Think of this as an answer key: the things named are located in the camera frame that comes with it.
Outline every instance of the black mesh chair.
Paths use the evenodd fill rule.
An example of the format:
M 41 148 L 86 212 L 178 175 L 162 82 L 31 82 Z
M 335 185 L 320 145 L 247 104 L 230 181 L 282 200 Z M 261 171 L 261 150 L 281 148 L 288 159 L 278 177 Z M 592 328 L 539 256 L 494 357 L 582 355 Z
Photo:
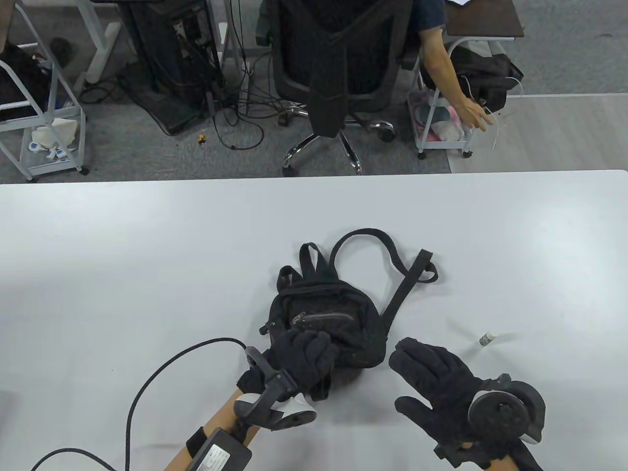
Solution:
M 279 117 L 310 120 L 312 134 L 292 147 L 283 175 L 296 175 L 293 157 L 319 137 L 339 137 L 355 172 L 362 165 L 343 129 L 362 126 L 379 139 L 396 137 L 386 121 L 358 113 L 386 108 L 399 68 L 412 70 L 419 44 L 406 43 L 412 0 L 264 0 L 256 38 L 271 45 L 278 95 L 291 102 Z

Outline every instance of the white table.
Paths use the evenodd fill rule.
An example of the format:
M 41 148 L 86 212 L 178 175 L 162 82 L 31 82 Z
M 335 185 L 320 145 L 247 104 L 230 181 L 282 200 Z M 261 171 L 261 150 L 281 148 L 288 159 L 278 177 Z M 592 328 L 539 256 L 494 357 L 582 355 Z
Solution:
M 628 174 L 622 171 L 0 186 L 0 469 L 83 447 L 122 469 L 128 407 L 191 344 L 231 335 L 258 347 L 279 268 L 300 244 L 328 253 L 378 227 L 441 278 L 406 300 L 389 351 L 410 335 L 454 352 L 517 332 L 471 360 L 510 372 L 547 403 L 546 470 L 620 469 L 628 440 Z M 347 281 L 384 306 L 400 276 L 375 240 L 339 254 Z M 157 378 L 133 426 L 133 471 L 158 471 L 234 388 L 231 344 Z M 386 364 L 318 403 L 319 419 L 263 432 L 251 470 L 451 470 L 397 414 L 412 393 Z M 59 456 L 45 471 L 100 471 Z M 475 469 L 466 465 L 463 469 Z

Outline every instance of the small bottle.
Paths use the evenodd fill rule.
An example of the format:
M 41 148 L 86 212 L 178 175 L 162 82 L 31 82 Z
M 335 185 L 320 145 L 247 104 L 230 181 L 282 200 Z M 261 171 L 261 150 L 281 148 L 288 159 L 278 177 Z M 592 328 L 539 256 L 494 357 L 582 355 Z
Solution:
M 490 331 L 488 331 L 487 333 L 485 333 L 483 336 L 480 337 L 479 342 L 481 346 L 486 347 L 493 340 L 495 340 L 495 337 L 493 336 L 493 334 L 491 334 Z

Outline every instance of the person's hand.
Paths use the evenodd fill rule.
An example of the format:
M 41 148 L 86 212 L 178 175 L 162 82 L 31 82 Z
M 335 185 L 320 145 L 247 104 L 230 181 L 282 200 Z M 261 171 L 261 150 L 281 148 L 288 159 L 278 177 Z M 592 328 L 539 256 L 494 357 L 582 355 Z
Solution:
M 264 352 L 264 358 L 276 370 L 284 368 L 304 393 L 331 373 L 338 347 L 327 332 L 291 329 Z M 250 368 L 237 382 L 243 393 L 264 392 L 264 375 L 258 366 Z
M 395 347 L 388 364 L 432 407 L 405 396 L 394 402 L 398 412 L 441 445 L 474 441 L 467 415 L 483 381 L 475 377 L 462 360 L 443 347 L 404 338 Z
M 455 106 L 454 109 L 460 120 L 470 129 L 479 127 L 481 130 L 486 131 L 487 124 L 493 124 L 493 119 L 486 114 L 484 109 L 474 102 L 472 99 L 464 97 L 462 104 Z

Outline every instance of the black bag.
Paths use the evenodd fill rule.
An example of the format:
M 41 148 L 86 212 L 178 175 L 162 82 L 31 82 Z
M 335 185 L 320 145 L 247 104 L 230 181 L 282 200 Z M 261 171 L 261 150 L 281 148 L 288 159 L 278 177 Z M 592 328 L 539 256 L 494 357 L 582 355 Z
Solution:
M 452 63 L 462 92 L 496 113 L 505 106 L 508 90 L 521 83 L 523 73 L 505 52 L 501 52 L 503 48 L 492 43 L 487 46 L 492 54 L 490 57 L 483 57 L 461 45 L 453 50 Z M 436 89 L 424 65 L 421 66 L 421 76 L 429 89 Z
M 48 91 L 50 90 L 48 71 L 42 70 L 35 59 L 9 41 L 4 45 L 4 51 L 0 53 L 0 60 L 6 62 L 13 69 L 13 72 L 22 81 L 39 107 L 46 111 Z M 26 97 L 19 91 L 13 79 L 3 68 L 0 68 L 0 103 L 14 103 L 24 100 Z M 37 113 L 31 106 L 12 108 L 0 111 L 0 121 L 36 115 Z
M 338 278 L 334 266 L 342 244 L 357 235 L 378 238 L 390 253 L 394 267 L 405 275 L 381 316 L 367 295 Z M 316 267 L 310 257 L 310 248 L 318 253 Z M 410 270 L 406 269 L 393 240 L 379 229 L 349 232 L 333 247 L 329 263 L 315 244 L 303 244 L 299 251 L 302 275 L 291 266 L 279 271 L 279 294 L 271 305 L 268 322 L 259 332 L 263 335 L 270 333 L 272 343 L 291 327 L 324 331 L 340 349 L 337 369 L 361 370 L 377 366 L 386 356 L 388 332 L 401 303 L 417 283 L 433 283 L 438 279 L 431 257 L 431 252 L 421 250 Z M 419 280 L 424 271 L 433 273 L 432 277 Z M 330 385 L 331 378 L 325 378 L 310 391 L 312 399 L 326 399 Z

